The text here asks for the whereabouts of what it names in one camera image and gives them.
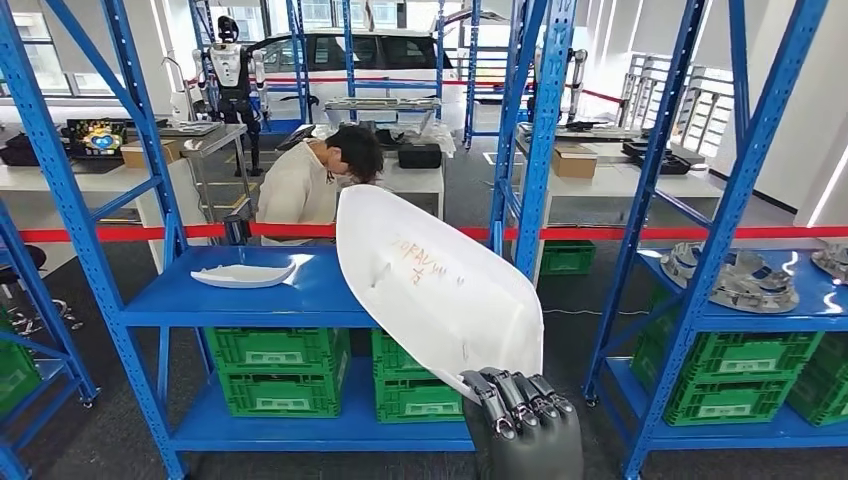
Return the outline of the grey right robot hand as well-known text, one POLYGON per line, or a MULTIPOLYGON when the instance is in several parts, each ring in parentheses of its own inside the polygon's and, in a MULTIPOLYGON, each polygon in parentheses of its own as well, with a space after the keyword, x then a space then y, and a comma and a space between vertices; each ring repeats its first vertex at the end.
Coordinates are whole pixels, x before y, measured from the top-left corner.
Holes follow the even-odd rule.
POLYGON ((542 375, 486 367, 462 380, 477 479, 584 477, 578 412, 542 375))

